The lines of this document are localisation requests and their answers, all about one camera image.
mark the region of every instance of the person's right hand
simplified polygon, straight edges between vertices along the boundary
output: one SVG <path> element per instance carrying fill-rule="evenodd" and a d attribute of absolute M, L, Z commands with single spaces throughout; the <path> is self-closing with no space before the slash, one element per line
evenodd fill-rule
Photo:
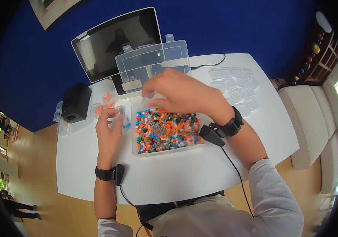
<path fill-rule="evenodd" d="M 142 97 L 157 91 L 166 99 L 155 99 L 151 107 L 163 108 L 172 113 L 200 112 L 210 116 L 219 125 L 227 124 L 235 116 L 232 107 L 218 89 L 174 69 L 165 69 L 143 85 Z"/>

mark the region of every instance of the plastic storage box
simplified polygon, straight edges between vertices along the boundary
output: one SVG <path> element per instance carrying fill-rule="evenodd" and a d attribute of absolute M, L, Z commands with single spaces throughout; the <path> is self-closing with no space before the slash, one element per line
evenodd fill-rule
<path fill-rule="evenodd" d="M 239 103 L 244 100 L 244 96 L 239 88 L 233 89 L 229 92 L 229 95 L 234 103 Z"/>
<path fill-rule="evenodd" d="M 255 95 L 255 92 L 253 92 L 250 87 L 242 87 L 240 91 L 242 92 L 244 98 L 252 97 Z"/>
<path fill-rule="evenodd" d="M 222 93 L 224 93 L 226 91 L 226 88 L 224 87 L 223 82 L 212 81 L 210 83 L 210 86 L 213 87 L 213 88 L 219 89 Z"/>
<path fill-rule="evenodd" d="M 136 131 L 136 114 L 140 111 L 151 109 L 147 106 L 147 101 L 141 97 L 143 84 L 152 76 L 162 72 L 166 68 L 172 68 L 191 76 L 188 50 L 185 40 L 174 41 L 174 37 L 166 37 L 165 43 L 147 46 L 135 50 L 130 50 L 131 47 L 125 46 L 125 53 L 116 56 L 116 63 L 119 69 L 123 87 L 128 93 L 129 101 L 131 102 L 131 126 L 132 126 L 132 154 L 138 157 L 147 157 L 161 155 L 172 152 L 180 152 L 187 149 L 193 149 L 201 146 L 203 141 L 194 144 L 188 143 L 187 146 L 157 151 L 151 153 L 139 153 L 138 148 L 138 132 Z M 160 97 L 159 94 L 152 95 L 152 99 Z"/>
<path fill-rule="evenodd" d="M 237 105 L 235 105 L 235 108 L 240 112 L 243 118 L 251 115 L 251 110 L 246 103 L 238 103 Z"/>
<path fill-rule="evenodd" d="M 260 83 L 255 77 L 248 78 L 248 84 L 252 89 L 259 87 Z"/>
<path fill-rule="evenodd" d="M 246 77 L 253 76 L 253 72 L 250 68 L 242 68 L 242 73 Z"/>
<path fill-rule="evenodd" d="M 246 99 L 245 103 L 252 112 L 258 110 L 260 107 L 260 104 L 255 97 Z"/>
<path fill-rule="evenodd" d="M 239 67 L 231 67 L 231 72 L 233 76 L 242 76 L 243 72 L 242 69 Z"/>
<path fill-rule="evenodd" d="M 234 79 L 232 78 L 225 78 L 223 79 L 224 87 L 230 91 L 232 89 L 235 89 L 237 87 L 237 84 Z"/>
<path fill-rule="evenodd" d="M 209 69 L 209 75 L 212 80 L 222 79 L 222 72 L 219 68 L 211 68 Z"/>
<path fill-rule="evenodd" d="M 229 67 L 221 67 L 220 72 L 222 74 L 223 78 L 231 78 L 232 77 L 232 71 Z"/>

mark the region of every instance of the black cable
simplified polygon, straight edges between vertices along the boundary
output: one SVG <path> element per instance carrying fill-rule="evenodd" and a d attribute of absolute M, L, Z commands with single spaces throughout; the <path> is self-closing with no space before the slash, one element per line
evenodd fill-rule
<path fill-rule="evenodd" d="M 203 65 L 200 65 L 200 66 L 197 66 L 197 67 L 191 67 L 190 70 L 195 70 L 195 69 L 198 69 L 198 68 L 200 68 L 200 67 L 213 67 L 213 66 L 218 66 L 219 64 L 221 64 L 221 63 L 226 59 L 226 55 L 225 55 L 225 54 L 223 54 L 223 55 L 224 55 L 223 60 L 220 61 L 220 62 L 217 63 L 217 64 L 203 64 Z"/>
<path fill-rule="evenodd" d="M 140 226 L 140 228 L 139 228 L 138 231 L 136 232 L 135 237 L 138 237 L 138 232 L 139 232 L 139 230 L 140 230 L 142 227 L 143 227 L 143 225 Z"/>
<path fill-rule="evenodd" d="M 138 209 L 135 205 L 133 205 L 129 200 L 128 200 L 128 198 L 124 195 L 124 192 L 123 192 L 123 188 L 122 188 L 122 184 L 120 184 L 120 192 L 122 193 L 122 196 L 124 197 L 124 199 L 131 205 L 131 206 L 133 206 L 134 208 L 136 208 L 136 210 Z M 140 229 L 143 227 L 143 225 L 141 225 L 140 226 L 140 228 L 138 229 L 138 231 L 136 232 L 136 235 L 135 235 L 135 237 L 138 237 L 138 233 L 139 233 L 139 231 L 140 231 Z"/>
<path fill-rule="evenodd" d="M 249 208 L 249 212 L 251 213 L 252 217 L 254 218 L 253 214 L 252 214 L 252 211 L 251 211 L 251 207 L 249 206 L 249 203 L 248 203 L 248 199 L 247 199 L 247 195 L 245 194 L 245 191 L 244 191 L 244 186 L 243 186 L 243 180 L 242 180 L 242 177 L 238 171 L 238 169 L 236 168 L 236 166 L 233 164 L 232 160 L 228 157 L 227 153 L 225 152 L 225 150 L 223 149 L 223 147 L 221 147 L 224 154 L 227 156 L 227 159 L 231 162 L 231 164 L 233 165 L 233 167 L 235 168 L 236 172 L 238 173 L 239 175 L 239 178 L 240 178 L 240 182 L 242 184 L 242 188 L 243 188 L 243 193 L 244 193 L 244 197 L 245 197 L 245 201 L 247 202 L 247 205 L 248 205 L 248 208 Z"/>

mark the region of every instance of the wristwatch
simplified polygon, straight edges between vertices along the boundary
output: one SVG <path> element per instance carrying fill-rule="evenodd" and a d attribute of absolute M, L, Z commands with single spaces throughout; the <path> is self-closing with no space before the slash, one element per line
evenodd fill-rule
<path fill-rule="evenodd" d="M 226 136 L 233 136 L 237 134 L 238 131 L 240 131 L 242 125 L 244 125 L 240 112 L 234 106 L 232 106 L 232 108 L 235 111 L 235 117 L 232 118 L 228 122 L 228 124 L 224 126 L 219 126 L 219 128 L 225 133 Z"/>
<path fill-rule="evenodd" d="M 213 122 L 208 126 L 203 125 L 199 135 L 212 144 L 220 147 L 224 146 L 226 143 L 222 138 L 225 136 L 233 136 L 237 134 L 243 125 L 242 115 L 235 107 L 232 106 L 232 108 L 235 111 L 235 117 L 232 118 L 226 125 L 219 126 Z"/>
<path fill-rule="evenodd" d="M 115 167 L 112 167 L 110 170 L 98 169 L 95 167 L 95 175 L 103 181 L 110 181 L 115 179 Z"/>

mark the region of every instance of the decorative ball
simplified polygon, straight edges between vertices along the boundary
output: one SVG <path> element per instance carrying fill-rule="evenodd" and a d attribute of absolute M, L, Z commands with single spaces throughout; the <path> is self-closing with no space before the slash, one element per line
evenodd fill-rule
<path fill-rule="evenodd" d="M 322 27 L 324 31 L 326 31 L 327 33 L 330 33 L 332 31 L 330 23 L 322 12 L 317 11 L 315 17 L 317 18 L 318 25 L 320 25 L 320 27 Z"/>
<path fill-rule="evenodd" d="M 312 49 L 315 54 L 319 54 L 320 52 L 319 45 L 317 45 L 316 43 L 313 43 Z"/>
<path fill-rule="evenodd" d="M 305 69 L 306 71 L 310 69 L 310 64 L 308 62 L 305 62 L 302 66 L 303 69 Z"/>

